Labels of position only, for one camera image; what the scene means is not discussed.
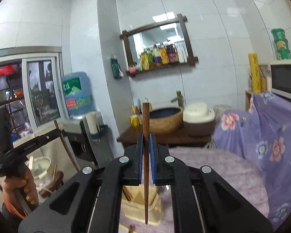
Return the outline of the person's left hand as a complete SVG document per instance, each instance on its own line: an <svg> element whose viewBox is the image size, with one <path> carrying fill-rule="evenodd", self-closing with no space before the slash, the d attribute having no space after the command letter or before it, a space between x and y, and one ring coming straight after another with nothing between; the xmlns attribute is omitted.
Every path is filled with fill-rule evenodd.
<svg viewBox="0 0 291 233"><path fill-rule="evenodd" d="M32 205L39 203L36 185L32 173L27 166L24 166L22 177L6 177L2 181L3 204L6 206L7 211L13 216L24 219L27 214L15 196L15 189L24 191L26 201Z"/></svg>

